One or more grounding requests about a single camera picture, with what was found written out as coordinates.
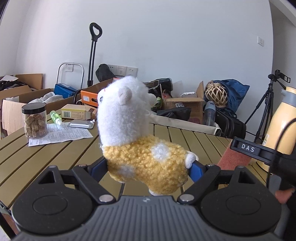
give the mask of brown snack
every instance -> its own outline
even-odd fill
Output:
[[[33,137],[39,137],[39,128],[35,120],[32,122],[32,135]]]
[[[44,122],[44,120],[38,120],[37,121],[37,123],[38,123],[38,126],[40,127],[40,128],[45,128],[46,127],[46,122]]]
[[[46,112],[25,115],[25,134],[27,138],[41,138],[47,134]]]
[[[26,134],[27,137],[32,136],[32,128],[30,126],[25,125],[25,134]]]

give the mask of yellow thermos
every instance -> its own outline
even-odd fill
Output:
[[[296,89],[286,87],[281,91],[283,100],[273,115],[267,134],[262,143],[263,146],[275,149],[278,138],[287,123],[296,118]],[[296,142],[296,123],[292,124],[283,135],[278,151],[291,154]],[[268,172],[269,166],[257,161],[258,165]]]

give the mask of glass jar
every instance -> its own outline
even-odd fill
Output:
[[[29,139],[39,139],[47,135],[46,104],[30,103],[22,107],[25,135]]]

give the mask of alpaca ear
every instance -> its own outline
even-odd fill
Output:
[[[133,96],[133,93],[129,87],[126,87],[126,86],[121,87],[118,90],[119,104],[120,105],[127,104],[131,100],[132,96]]]

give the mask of red sponge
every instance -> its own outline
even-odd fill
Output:
[[[236,166],[247,166],[251,157],[230,149],[230,144],[218,162],[222,170],[234,170]]]

